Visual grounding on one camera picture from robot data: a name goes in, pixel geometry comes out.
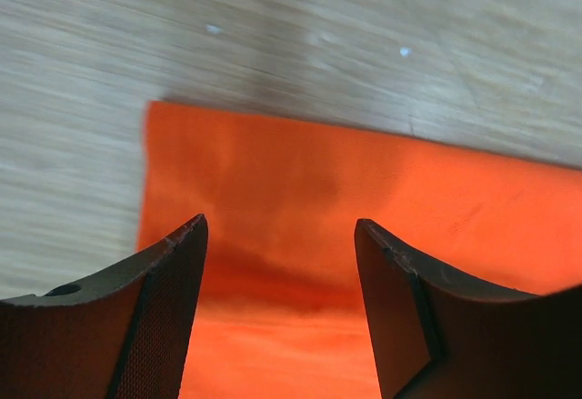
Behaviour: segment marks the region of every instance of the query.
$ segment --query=white spot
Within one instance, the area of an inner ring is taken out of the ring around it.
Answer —
[[[210,34],[219,35],[222,33],[222,28],[214,25],[206,25],[206,31],[208,31]]]

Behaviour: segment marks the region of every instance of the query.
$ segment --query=wooden surface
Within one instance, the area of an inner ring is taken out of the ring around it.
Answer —
[[[582,165],[582,0],[0,0],[0,297],[133,252],[150,99]]]

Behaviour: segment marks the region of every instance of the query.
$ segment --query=orange cloth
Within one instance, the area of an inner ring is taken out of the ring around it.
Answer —
[[[139,247],[210,224],[183,398],[379,398],[353,232],[534,293],[582,282],[582,173],[396,135],[153,103]]]

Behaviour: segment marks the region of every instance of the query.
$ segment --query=red-orange towel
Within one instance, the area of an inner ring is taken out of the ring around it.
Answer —
[[[534,293],[582,282],[582,173],[261,115],[153,103],[139,247],[204,213],[183,398],[377,399],[358,217]]]

